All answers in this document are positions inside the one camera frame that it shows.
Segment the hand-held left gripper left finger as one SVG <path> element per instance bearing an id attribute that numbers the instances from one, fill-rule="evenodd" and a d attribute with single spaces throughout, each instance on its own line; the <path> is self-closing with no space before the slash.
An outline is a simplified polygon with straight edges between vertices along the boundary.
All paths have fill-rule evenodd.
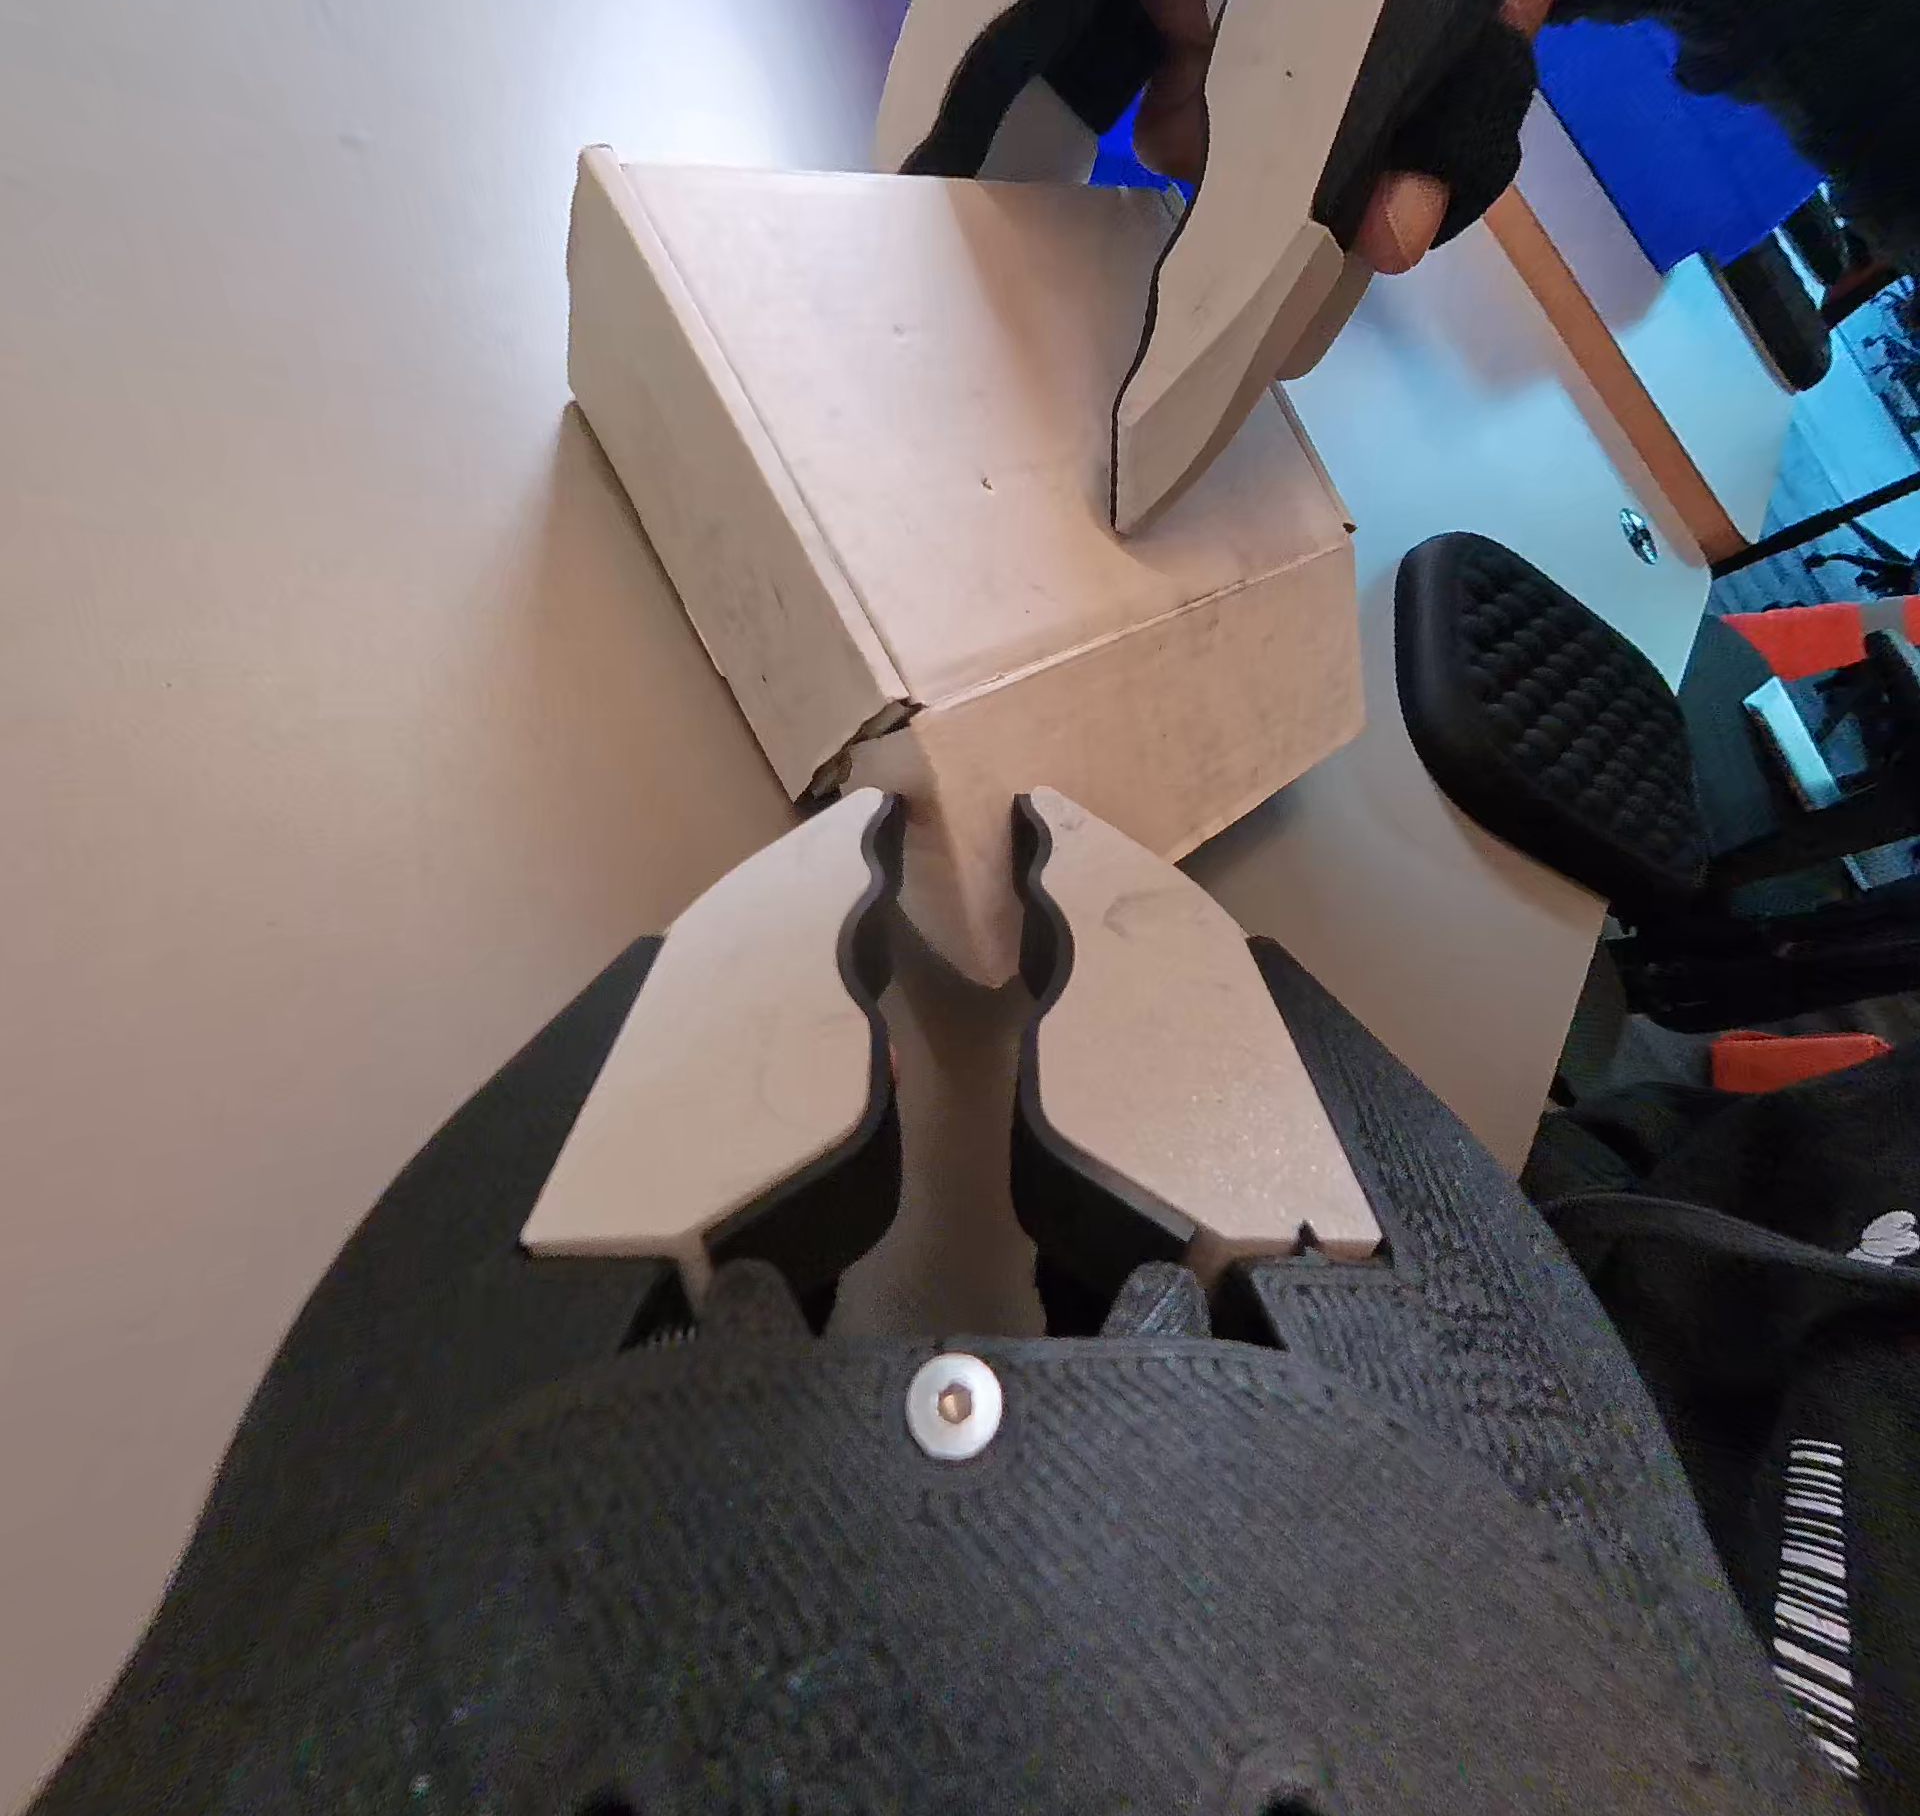
<path id="1" fill-rule="evenodd" d="M 880 997 L 903 802 L 847 790 L 667 927 L 521 1230 L 534 1260 L 653 1260 L 688 1300 L 734 1262 L 799 1300 L 899 1208 Z"/>

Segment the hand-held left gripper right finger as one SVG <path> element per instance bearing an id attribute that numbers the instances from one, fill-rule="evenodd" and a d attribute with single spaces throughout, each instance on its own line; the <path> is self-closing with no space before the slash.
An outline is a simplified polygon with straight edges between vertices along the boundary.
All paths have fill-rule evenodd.
<path id="1" fill-rule="evenodd" d="M 1204 1293 L 1247 1264 L 1364 1264 L 1385 1230 L 1249 932 L 1084 802 L 1012 804 L 1020 1033 L 1010 1187 L 1046 1296 L 1146 1264 Z"/>

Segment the person's right forearm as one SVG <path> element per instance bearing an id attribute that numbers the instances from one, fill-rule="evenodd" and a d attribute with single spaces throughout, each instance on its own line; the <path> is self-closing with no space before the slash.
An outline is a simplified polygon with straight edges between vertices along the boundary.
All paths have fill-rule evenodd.
<path id="1" fill-rule="evenodd" d="M 1767 111 L 1885 255 L 1919 253 L 1919 0 L 1556 0 L 1553 23 L 1651 20 L 1673 79 Z"/>

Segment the person's dark clothing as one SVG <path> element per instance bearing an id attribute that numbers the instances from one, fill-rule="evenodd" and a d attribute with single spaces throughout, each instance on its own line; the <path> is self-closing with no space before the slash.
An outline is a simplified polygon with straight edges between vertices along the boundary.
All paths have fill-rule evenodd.
<path id="1" fill-rule="evenodd" d="M 1655 1398 L 1741 1608 L 1867 1812 L 1919 1810 L 1919 1057 L 1549 1112 L 1523 1187 Z"/>

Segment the white cardboard mailer box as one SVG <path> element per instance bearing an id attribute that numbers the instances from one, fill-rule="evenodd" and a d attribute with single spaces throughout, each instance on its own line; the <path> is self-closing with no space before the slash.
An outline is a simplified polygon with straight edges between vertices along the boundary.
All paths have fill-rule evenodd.
<path id="1" fill-rule="evenodd" d="M 785 792 L 898 792 L 903 913 L 988 988 L 1014 795 L 1176 862 L 1364 723 L 1351 523 L 1288 404 L 1108 527 L 1170 228 L 1146 190 L 577 158 L 572 395 Z"/>

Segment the desk with wooden edge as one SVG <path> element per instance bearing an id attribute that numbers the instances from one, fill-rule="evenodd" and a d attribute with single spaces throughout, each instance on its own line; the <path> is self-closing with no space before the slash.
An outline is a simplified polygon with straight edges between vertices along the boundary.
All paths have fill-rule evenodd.
<path id="1" fill-rule="evenodd" d="M 1657 271 L 1595 190 L 1520 187 L 1486 229 L 1536 310 L 1546 357 L 1652 527 L 1729 562 L 1762 537 L 1792 393 L 1708 274 Z"/>

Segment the black office chair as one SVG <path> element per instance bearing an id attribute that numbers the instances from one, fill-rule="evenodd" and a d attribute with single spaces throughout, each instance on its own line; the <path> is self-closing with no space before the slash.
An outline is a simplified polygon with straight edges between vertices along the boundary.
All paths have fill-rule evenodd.
<path id="1" fill-rule="evenodd" d="M 1915 996 L 1915 875 L 1827 891 L 1789 908 L 1789 884 L 1820 880 L 1847 855 L 1915 843 L 1915 781 L 1883 780 L 1831 810 L 1723 851 L 1679 908 L 1620 912 L 1600 942 L 1629 1013 L 1706 1036 Z"/>

